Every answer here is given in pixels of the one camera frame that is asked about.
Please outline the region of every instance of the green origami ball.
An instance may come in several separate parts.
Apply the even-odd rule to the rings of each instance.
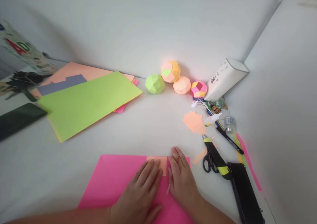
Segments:
[[[146,78],[145,87],[150,93],[161,93],[165,88],[165,82],[160,75],[150,75]]]

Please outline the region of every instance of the white container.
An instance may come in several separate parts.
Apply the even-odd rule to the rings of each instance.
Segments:
[[[208,90],[204,100],[216,102],[248,73],[244,64],[227,58],[207,83]]]
[[[40,75],[55,71],[53,64],[4,20],[0,21],[0,45]]]
[[[204,120],[205,127],[209,127],[211,124],[214,124],[221,116],[222,113],[214,114],[212,116],[207,117]]]

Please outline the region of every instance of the dodecahedron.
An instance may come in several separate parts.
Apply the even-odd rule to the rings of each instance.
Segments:
[[[145,87],[150,93],[161,93],[165,88],[165,82],[160,75],[150,75],[146,78]]]
[[[191,88],[191,81],[185,76],[180,76],[173,84],[174,91],[178,94],[186,94]]]
[[[178,63],[174,60],[165,63],[161,67],[161,76],[163,80],[168,83],[176,82],[180,75],[181,69]]]
[[[189,93],[195,98],[202,98],[207,93],[207,85],[202,81],[193,82]]]

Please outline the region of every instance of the finger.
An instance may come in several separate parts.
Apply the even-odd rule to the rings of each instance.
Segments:
[[[161,178],[163,175],[163,170],[160,169],[154,179],[154,182],[152,184],[152,186],[150,187],[149,193],[151,195],[152,198],[154,198],[154,196],[156,195],[158,189],[159,189],[159,183],[161,182]]]
[[[154,164],[154,166],[153,166],[153,168],[152,168],[152,170],[151,170],[149,176],[147,177],[147,179],[146,179],[145,182],[144,182],[143,187],[144,187],[145,189],[149,190],[150,187],[152,186],[153,181],[154,181],[154,179],[155,179],[155,177],[156,177],[156,175],[157,175],[157,173],[158,173],[159,164],[160,164],[160,163],[161,163],[160,160],[157,160],[157,161],[155,162],[155,164]]]
[[[179,166],[176,163],[176,160],[174,160],[173,157],[168,157],[169,162],[171,163],[171,167],[172,167],[172,174],[174,176],[174,178],[179,178],[179,176],[181,175],[181,172],[179,170]]]
[[[183,162],[181,161],[179,154],[178,154],[175,147],[172,147],[172,155],[173,155],[174,159],[176,160],[176,162],[178,163],[179,170],[182,171],[182,168],[184,168],[184,165],[183,165]]]
[[[140,174],[140,176],[139,176],[139,178],[138,178],[138,180],[137,180],[137,182],[136,182],[136,184],[137,184],[138,186],[143,186],[143,184],[144,184],[146,178],[148,177],[148,175],[149,175],[149,173],[150,173],[150,171],[151,171],[151,169],[152,169],[153,164],[154,164],[154,160],[152,159],[152,160],[150,160],[150,162],[145,166],[145,168],[142,170],[142,172],[141,172],[141,174]]]
[[[172,178],[172,170],[171,170],[171,168],[169,167],[169,168],[168,168],[168,180],[169,180],[169,182],[171,183],[171,187],[170,187],[169,191],[170,191],[171,194],[174,196],[174,181],[171,180],[171,178]]]
[[[149,211],[148,215],[145,218],[144,224],[151,224],[152,222],[154,222],[154,220],[156,219],[158,214],[162,211],[162,209],[163,209],[163,206],[158,205],[154,207],[151,211]]]
[[[138,170],[138,171],[135,173],[135,175],[133,176],[133,178],[132,178],[132,180],[131,180],[132,183],[135,183],[135,182],[138,180],[138,178],[139,178],[141,172],[143,171],[143,169],[145,168],[145,166],[146,166],[147,164],[148,164],[148,161],[144,162],[144,163],[141,165],[141,167],[139,168],[139,170]]]
[[[182,161],[184,167],[190,169],[190,166],[186,160],[186,156],[184,155],[184,153],[181,151],[180,148],[178,148],[178,146],[175,146],[175,149],[176,149],[177,153],[179,154],[179,158],[181,158],[181,161]]]

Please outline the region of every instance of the black pen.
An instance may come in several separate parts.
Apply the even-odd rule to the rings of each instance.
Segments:
[[[230,137],[226,134],[226,132],[225,132],[224,130],[222,130],[220,127],[217,127],[217,130],[221,133],[221,135],[223,135],[223,136],[230,142],[230,144],[231,144],[234,148],[236,148],[236,150],[237,150],[240,154],[242,154],[242,155],[244,154],[244,151],[241,150],[241,149],[239,148],[239,146],[237,146],[237,144],[234,143],[233,140],[230,139]]]

